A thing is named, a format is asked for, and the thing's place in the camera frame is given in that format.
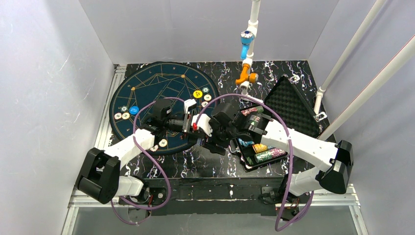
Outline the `yellow poker chip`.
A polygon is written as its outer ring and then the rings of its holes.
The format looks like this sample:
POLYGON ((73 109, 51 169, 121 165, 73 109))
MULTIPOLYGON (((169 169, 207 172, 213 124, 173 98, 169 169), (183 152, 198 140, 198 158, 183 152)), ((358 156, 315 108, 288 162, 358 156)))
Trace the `yellow poker chip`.
POLYGON ((168 145, 168 141, 167 141, 167 139, 162 139, 162 140, 159 142, 159 147, 167 147, 167 145, 168 145))
POLYGON ((122 115, 121 115, 121 118, 123 119, 123 120, 127 120, 127 119, 129 119, 130 118, 130 114, 129 113, 127 113, 127 112, 125 112, 125 113, 123 113, 122 115))
POLYGON ((211 101, 211 99, 212 99, 212 97, 211 97, 211 95, 210 95, 210 94, 206 94, 206 95, 204 95, 204 100, 205 100, 205 101, 211 101))

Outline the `blue small blind button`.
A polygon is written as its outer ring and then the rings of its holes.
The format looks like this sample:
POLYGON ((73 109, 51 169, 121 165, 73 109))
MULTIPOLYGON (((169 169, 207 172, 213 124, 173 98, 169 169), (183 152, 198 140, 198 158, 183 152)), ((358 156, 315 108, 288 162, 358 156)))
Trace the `blue small blind button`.
POLYGON ((139 112, 139 107, 138 106, 132 106, 129 109, 129 113, 133 116, 135 116, 138 112, 139 112))

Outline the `yellow big blind button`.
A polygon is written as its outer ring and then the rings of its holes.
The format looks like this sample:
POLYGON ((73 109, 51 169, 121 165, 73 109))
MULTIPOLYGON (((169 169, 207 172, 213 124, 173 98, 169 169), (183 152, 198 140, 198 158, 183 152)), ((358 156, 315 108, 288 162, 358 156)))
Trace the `yellow big blind button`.
POLYGON ((203 94, 203 92, 201 90, 195 90, 193 92, 193 97, 196 98, 196 99, 199 99, 199 98, 203 97, 203 95, 204 94, 203 94))

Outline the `boxed deck of playing cards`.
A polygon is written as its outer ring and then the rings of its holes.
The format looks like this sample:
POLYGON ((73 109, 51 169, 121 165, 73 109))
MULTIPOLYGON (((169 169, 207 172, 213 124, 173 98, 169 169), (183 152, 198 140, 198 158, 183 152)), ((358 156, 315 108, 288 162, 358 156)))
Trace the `boxed deck of playing cards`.
POLYGON ((208 142, 208 137, 202 137, 202 138, 198 138, 196 140, 196 146, 200 146, 200 147, 205 147, 206 143, 208 142))

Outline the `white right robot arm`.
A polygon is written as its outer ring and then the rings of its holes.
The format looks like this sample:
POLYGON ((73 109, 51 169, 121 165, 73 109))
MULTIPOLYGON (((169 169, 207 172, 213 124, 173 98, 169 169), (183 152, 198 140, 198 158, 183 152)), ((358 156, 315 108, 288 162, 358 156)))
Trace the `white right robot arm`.
POLYGON ((292 196, 320 189, 336 194, 347 191, 353 168, 352 145, 347 141, 318 140, 288 128, 276 113, 251 111, 244 115, 228 103, 220 103, 210 116, 198 114, 193 126, 202 129, 216 145, 227 145, 232 139, 253 141, 311 163, 313 168, 287 176, 283 190, 292 196))

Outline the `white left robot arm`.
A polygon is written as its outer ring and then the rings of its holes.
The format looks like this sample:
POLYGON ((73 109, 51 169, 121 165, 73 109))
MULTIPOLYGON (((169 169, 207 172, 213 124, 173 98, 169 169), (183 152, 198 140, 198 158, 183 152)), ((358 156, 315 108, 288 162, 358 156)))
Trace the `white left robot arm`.
POLYGON ((121 176, 120 170, 141 153, 158 144, 165 135, 167 117, 159 124, 144 126, 119 143, 100 150, 90 149, 75 182, 75 188, 106 204, 115 196, 139 196, 144 182, 133 176, 121 176))

